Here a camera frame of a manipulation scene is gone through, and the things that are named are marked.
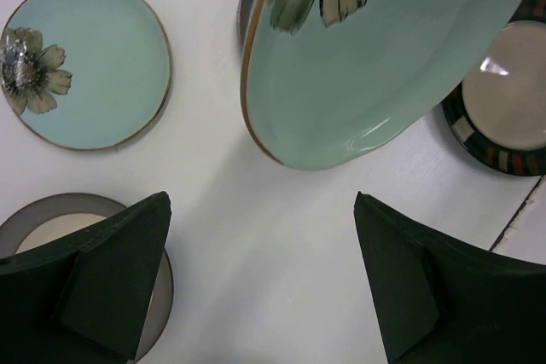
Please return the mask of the large teal flower plate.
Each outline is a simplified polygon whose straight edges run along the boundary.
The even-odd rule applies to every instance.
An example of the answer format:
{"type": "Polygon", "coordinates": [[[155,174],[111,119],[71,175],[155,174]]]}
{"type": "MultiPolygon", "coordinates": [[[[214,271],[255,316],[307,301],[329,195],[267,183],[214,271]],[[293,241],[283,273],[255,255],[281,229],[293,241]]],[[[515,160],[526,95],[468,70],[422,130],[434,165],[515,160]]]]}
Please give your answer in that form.
{"type": "Polygon", "coordinates": [[[325,170],[387,144],[437,105],[521,0],[253,0],[241,110],[256,145],[325,170]]]}

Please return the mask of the small teal flower plate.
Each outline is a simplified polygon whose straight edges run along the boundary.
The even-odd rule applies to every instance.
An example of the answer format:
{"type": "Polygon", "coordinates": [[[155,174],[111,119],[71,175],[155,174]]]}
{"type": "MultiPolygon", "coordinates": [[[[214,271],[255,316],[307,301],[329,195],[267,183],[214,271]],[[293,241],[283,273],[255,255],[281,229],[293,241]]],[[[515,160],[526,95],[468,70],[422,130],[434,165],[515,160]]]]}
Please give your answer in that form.
{"type": "Polygon", "coordinates": [[[1,35],[5,101],[57,147],[117,147],[166,104],[171,47],[145,0],[24,0],[1,35]]]}

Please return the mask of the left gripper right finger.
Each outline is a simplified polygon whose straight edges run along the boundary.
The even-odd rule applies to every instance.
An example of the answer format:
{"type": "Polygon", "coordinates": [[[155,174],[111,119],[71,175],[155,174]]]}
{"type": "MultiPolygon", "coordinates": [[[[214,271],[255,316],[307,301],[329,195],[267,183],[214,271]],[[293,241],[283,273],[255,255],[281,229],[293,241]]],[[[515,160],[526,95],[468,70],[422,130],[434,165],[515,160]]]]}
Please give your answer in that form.
{"type": "Polygon", "coordinates": [[[368,194],[354,218],[389,362],[544,362],[542,264],[469,245],[368,194]]]}

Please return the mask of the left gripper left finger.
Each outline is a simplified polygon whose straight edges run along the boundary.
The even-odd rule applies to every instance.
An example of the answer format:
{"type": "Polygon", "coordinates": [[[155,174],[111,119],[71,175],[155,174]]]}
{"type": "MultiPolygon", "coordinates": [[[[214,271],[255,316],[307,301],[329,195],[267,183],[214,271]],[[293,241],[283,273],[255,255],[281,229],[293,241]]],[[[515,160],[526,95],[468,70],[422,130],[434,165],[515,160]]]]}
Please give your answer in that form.
{"type": "Polygon", "coordinates": [[[170,222],[158,192],[1,256],[2,362],[135,363],[170,222]]]}

